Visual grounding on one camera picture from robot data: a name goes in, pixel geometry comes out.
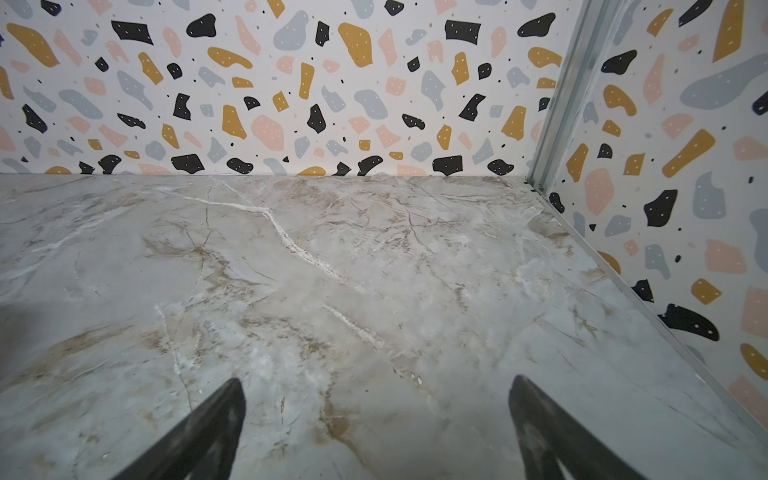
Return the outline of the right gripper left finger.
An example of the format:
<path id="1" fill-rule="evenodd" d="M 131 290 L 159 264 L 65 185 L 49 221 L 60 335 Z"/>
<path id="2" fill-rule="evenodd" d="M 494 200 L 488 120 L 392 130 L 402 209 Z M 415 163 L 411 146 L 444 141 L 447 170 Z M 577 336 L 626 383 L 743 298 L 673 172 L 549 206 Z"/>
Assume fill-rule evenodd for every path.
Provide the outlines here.
<path id="1" fill-rule="evenodd" d="M 245 413 L 241 381 L 231 378 L 115 477 L 228 479 Z"/>

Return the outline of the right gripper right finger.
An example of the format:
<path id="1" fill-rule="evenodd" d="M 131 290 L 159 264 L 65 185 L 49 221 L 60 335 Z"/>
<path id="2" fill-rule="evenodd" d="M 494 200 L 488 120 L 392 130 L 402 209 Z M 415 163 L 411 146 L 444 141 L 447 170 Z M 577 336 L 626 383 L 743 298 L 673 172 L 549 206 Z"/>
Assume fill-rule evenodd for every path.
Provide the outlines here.
<path id="1" fill-rule="evenodd" d="M 527 479 L 643 477 L 528 377 L 514 378 L 508 406 Z"/>

